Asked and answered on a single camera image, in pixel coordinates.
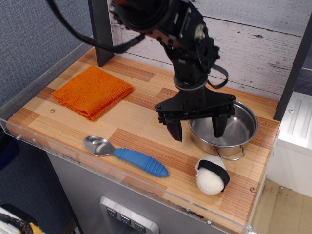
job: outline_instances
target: button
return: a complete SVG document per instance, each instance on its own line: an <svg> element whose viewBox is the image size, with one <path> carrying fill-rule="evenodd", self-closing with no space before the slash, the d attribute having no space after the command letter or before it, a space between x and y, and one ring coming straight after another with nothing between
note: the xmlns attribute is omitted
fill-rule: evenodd
<svg viewBox="0 0 312 234"><path fill-rule="evenodd" d="M142 226L141 224L135 223L135 227L138 231L145 233L145 227Z"/></svg>
<svg viewBox="0 0 312 234"><path fill-rule="evenodd" d="M114 217L114 218L117 218L117 213L116 211L110 209L110 208L106 208L107 209L107 213L111 216L111 217Z"/></svg>
<svg viewBox="0 0 312 234"><path fill-rule="evenodd" d="M131 220L127 218L126 216L120 215L121 221L129 226L131 226Z"/></svg>

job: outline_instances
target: metal pot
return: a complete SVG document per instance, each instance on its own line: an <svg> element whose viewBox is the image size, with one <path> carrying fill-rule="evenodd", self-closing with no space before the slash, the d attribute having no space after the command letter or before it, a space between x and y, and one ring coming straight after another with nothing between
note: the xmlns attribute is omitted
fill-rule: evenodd
<svg viewBox="0 0 312 234"><path fill-rule="evenodd" d="M194 143L202 150L212 155L219 155L228 161L239 160L245 156L245 147L258 129L257 118L251 109L238 101L235 101L234 105L235 115L228 119L224 134L221 137L215 137L211 117L189 120ZM237 154L240 151L242 151L241 157L224 157Z"/></svg>

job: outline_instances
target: folded cloth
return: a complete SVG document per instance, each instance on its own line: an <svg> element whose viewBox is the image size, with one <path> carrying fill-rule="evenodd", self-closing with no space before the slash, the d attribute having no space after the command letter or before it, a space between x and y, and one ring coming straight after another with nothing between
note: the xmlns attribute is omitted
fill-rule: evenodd
<svg viewBox="0 0 312 234"><path fill-rule="evenodd" d="M91 66L52 94L64 106L94 121L132 90L132 85Z"/></svg>

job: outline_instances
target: white ball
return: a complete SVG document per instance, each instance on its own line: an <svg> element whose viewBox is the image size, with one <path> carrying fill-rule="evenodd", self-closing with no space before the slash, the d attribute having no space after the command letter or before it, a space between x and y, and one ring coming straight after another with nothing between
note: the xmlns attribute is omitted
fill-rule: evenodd
<svg viewBox="0 0 312 234"><path fill-rule="evenodd" d="M218 156L206 156L201 160L210 161L210 162L222 167L225 170L224 163L222 162L222 160ZM223 180L216 173L209 171L206 168L201 167L198 170L198 165L199 165L200 161L198 161L198 163L196 164L197 186L205 194L208 194L208 195L218 194L224 188Z"/></svg>

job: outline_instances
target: metal spoon head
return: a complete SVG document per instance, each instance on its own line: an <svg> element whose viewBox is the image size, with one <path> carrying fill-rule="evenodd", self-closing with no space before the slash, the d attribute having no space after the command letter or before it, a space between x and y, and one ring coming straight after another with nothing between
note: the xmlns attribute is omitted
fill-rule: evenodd
<svg viewBox="0 0 312 234"><path fill-rule="evenodd" d="M87 136L83 143L87 151L95 156L111 155L115 150L108 140L99 136Z"/></svg>

